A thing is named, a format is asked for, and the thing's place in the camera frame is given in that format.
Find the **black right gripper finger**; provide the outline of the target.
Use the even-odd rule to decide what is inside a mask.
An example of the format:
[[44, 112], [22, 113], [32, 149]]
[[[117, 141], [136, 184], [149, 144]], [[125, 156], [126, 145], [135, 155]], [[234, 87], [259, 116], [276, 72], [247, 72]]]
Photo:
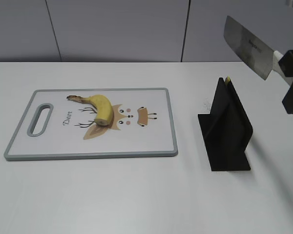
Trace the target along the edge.
[[285, 77], [293, 77], [293, 49], [288, 50], [278, 64]]

